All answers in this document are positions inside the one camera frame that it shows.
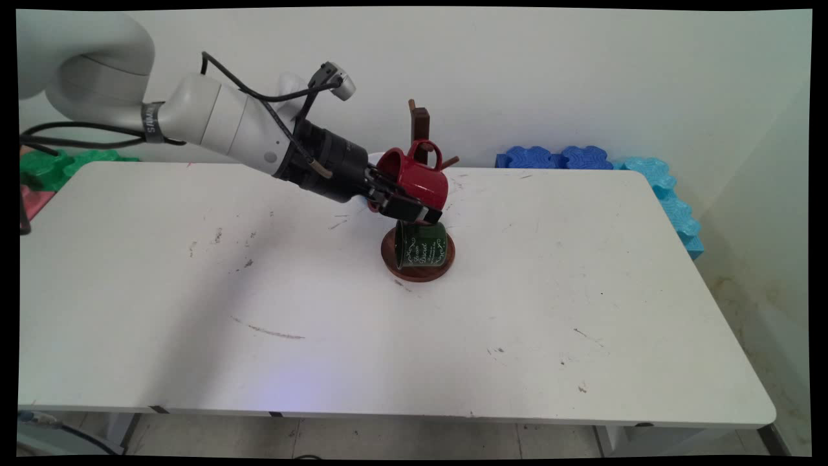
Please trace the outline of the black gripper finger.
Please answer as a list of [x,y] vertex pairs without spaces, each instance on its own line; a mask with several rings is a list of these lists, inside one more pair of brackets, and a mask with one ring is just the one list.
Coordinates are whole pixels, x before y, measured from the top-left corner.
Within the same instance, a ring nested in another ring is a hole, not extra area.
[[437,224],[442,218],[441,210],[401,194],[390,194],[382,198],[379,201],[379,212],[397,221],[423,225]]
[[376,166],[369,166],[369,195],[396,195],[402,189],[396,180]]

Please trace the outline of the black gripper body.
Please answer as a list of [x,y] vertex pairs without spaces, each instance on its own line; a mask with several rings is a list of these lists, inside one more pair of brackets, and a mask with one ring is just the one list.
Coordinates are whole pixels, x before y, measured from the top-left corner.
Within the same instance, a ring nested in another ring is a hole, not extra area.
[[388,194],[389,185],[369,164],[369,156],[360,145],[307,119],[296,125],[293,137],[275,178],[337,203]]

